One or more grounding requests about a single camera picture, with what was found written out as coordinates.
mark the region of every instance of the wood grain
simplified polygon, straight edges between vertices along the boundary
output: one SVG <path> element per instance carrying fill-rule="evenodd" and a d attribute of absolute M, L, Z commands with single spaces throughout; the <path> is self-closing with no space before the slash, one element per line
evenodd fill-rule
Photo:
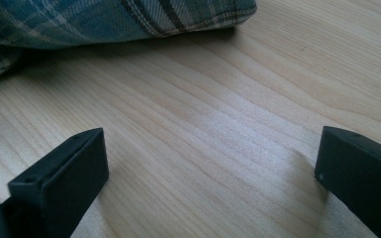
<path fill-rule="evenodd" d="M 314 179 L 321 128 L 381 143 L 381 0 L 259 0 L 234 30 L 39 53 L 0 79 L 6 183 L 105 130 L 73 237 L 374 237 Z"/>

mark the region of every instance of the blue plaid cloth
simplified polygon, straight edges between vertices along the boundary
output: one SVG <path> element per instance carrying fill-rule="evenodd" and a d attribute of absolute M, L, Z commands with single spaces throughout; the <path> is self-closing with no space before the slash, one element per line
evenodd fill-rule
<path fill-rule="evenodd" d="M 30 49 L 162 38 L 230 27 L 255 0 L 0 0 L 0 74 Z"/>

